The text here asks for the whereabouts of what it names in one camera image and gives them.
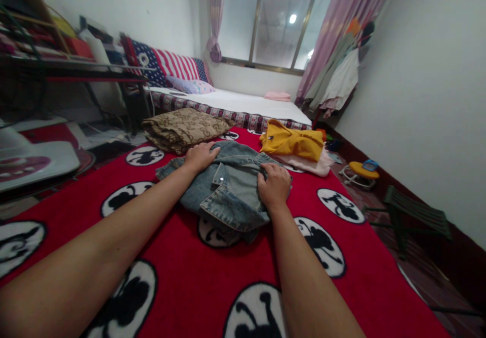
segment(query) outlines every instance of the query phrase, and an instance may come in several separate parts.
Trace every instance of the green stool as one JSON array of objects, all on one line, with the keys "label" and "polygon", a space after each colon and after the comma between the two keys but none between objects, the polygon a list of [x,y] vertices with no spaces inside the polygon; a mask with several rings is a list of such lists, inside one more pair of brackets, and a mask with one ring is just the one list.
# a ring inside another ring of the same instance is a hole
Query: green stool
[{"label": "green stool", "polygon": [[[448,240],[452,241],[451,231],[447,222],[446,214],[441,210],[434,209],[428,205],[416,202],[409,197],[406,197],[393,186],[388,186],[385,199],[383,203],[386,209],[369,208],[365,206],[362,210],[363,214],[372,212],[386,212],[390,214],[391,224],[370,223],[373,226],[392,228],[395,232],[396,243],[398,245],[398,256],[400,259],[406,259],[407,252],[407,234],[409,232],[441,234]],[[400,213],[405,213],[414,217],[422,223],[429,226],[431,229],[407,228],[403,226],[402,217]]]}]

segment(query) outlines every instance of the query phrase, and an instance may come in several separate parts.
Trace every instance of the baseboard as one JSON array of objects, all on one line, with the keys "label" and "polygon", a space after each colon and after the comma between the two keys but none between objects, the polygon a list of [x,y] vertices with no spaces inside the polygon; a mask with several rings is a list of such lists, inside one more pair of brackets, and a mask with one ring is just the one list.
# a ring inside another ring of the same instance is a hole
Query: baseboard
[{"label": "baseboard", "polygon": [[[368,156],[333,128],[327,125],[324,125],[324,128],[331,136],[343,140],[344,143],[339,149],[339,154],[348,162],[363,162],[369,159]],[[398,191],[411,199],[425,203],[386,170],[379,167],[377,171],[380,174],[380,179],[372,191],[380,199],[384,198],[388,186],[393,185]],[[404,220],[407,226],[410,227],[423,228],[424,226],[420,221],[412,217],[404,217]],[[449,242],[441,236],[428,234],[414,234],[413,238],[448,277],[455,288],[473,306],[486,313],[486,251],[461,232],[454,224],[449,222],[449,227],[453,242]]]}]

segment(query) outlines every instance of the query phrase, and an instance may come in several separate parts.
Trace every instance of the pink curtain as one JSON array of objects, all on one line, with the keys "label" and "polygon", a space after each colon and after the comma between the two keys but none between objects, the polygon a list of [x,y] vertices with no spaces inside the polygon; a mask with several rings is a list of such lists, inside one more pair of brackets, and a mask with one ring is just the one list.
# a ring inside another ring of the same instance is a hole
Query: pink curtain
[{"label": "pink curtain", "polygon": [[357,17],[361,25],[366,24],[376,18],[384,3],[385,0],[331,0],[314,53],[299,85],[297,104],[302,103],[353,18]]},{"label": "pink curtain", "polygon": [[211,19],[211,38],[209,38],[206,48],[209,50],[211,60],[221,62],[221,49],[218,44],[219,30],[223,19],[224,0],[209,0],[210,19]]}]

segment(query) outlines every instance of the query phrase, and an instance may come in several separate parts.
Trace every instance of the tiled floor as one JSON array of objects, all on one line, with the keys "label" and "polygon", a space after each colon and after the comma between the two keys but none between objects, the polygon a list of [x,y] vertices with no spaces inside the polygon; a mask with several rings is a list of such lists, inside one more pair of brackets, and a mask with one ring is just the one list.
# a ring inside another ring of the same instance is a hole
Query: tiled floor
[{"label": "tiled floor", "polygon": [[[335,163],[331,170],[343,181],[339,171],[347,165],[343,157],[340,156],[343,164]],[[344,185],[349,195],[353,198],[359,209],[365,205],[374,208],[383,208],[381,201],[369,191],[353,185]],[[387,213],[368,212],[366,215],[369,221],[389,223]],[[395,237],[393,231],[388,228],[373,227],[382,242],[394,256],[402,271],[406,274],[409,281],[416,288],[418,294],[430,306],[441,306],[453,309],[473,310],[471,305],[461,296],[452,286],[446,276],[444,276],[435,264],[428,259],[422,249],[408,238],[407,260],[402,261],[398,258]],[[483,337],[483,327],[486,325],[480,317],[435,313],[446,330],[452,337]]]}]

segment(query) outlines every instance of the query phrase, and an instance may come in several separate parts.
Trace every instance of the folded yellow shirt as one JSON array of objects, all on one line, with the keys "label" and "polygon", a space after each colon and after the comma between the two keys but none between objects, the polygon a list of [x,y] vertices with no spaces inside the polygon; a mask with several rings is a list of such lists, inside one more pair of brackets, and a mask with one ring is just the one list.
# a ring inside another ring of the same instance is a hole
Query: folded yellow shirt
[{"label": "folded yellow shirt", "polygon": [[260,152],[276,155],[294,155],[319,161],[324,142],[319,131],[291,130],[278,120],[268,121],[267,133],[260,136]]}]

